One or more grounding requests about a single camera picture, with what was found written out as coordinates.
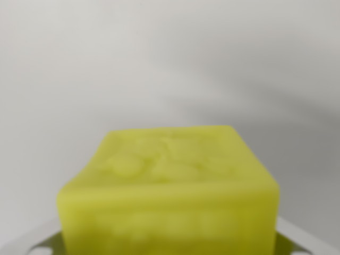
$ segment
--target white surface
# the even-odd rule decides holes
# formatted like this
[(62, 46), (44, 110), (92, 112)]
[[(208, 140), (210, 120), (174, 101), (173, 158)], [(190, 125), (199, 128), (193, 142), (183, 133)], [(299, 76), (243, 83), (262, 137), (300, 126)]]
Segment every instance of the white surface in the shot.
[(0, 245), (113, 129), (233, 124), (339, 246), (338, 1), (1, 0)]
[[(329, 244), (315, 238), (313, 235), (294, 226), (290, 222), (278, 218), (277, 232), (293, 242), (292, 255), (339, 255), (340, 252)], [(50, 255), (54, 251), (63, 253), (60, 237), (59, 219), (55, 218), (36, 229), (15, 239), (0, 248), (0, 255)], [(276, 243), (275, 250), (280, 250), (280, 242)]]

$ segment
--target soap top surface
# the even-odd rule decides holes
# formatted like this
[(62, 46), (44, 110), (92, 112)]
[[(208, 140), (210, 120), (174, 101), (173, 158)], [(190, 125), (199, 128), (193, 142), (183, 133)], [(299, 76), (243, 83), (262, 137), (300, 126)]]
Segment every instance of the soap top surface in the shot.
[(72, 186), (256, 181), (271, 178), (231, 126), (110, 132)]

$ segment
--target yellow-green soap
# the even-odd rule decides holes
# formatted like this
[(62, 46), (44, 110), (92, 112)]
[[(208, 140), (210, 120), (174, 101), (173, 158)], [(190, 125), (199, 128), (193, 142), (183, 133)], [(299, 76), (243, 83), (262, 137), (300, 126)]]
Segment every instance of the yellow-green soap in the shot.
[(68, 255), (272, 255), (279, 188), (231, 126), (110, 132), (57, 198)]

